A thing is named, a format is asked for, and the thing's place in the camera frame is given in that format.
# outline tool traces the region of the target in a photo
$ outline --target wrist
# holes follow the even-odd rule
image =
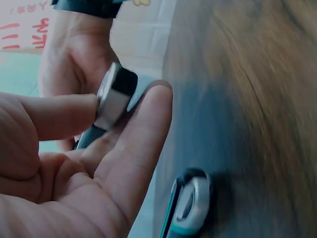
[[[48,44],[61,44],[70,38],[87,35],[109,41],[113,19],[103,19],[84,13],[62,11],[55,12],[55,21],[49,30]]]

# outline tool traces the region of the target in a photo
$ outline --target hand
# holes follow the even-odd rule
[[[42,96],[96,93],[111,64],[119,62],[109,43],[112,19],[58,11],[39,71]],[[72,150],[74,138],[57,143]]]
[[[93,94],[0,94],[1,237],[127,237],[169,130],[172,91],[151,88],[130,120],[86,150],[38,155],[39,141],[87,129],[97,106]]]

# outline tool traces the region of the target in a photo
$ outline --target watch strap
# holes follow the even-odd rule
[[[116,18],[122,0],[91,1],[91,0],[52,0],[56,10],[74,11],[101,18]]]

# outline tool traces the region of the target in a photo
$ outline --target wood grain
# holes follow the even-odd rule
[[[212,174],[208,238],[317,237],[317,1],[179,0],[164,62],[173,121],[154,237],[174,179]]]

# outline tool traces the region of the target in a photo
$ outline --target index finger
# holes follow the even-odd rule
[[[155,86],[99,164],[94,180],[132,225],[148,190],[172,118],[172,90]]]

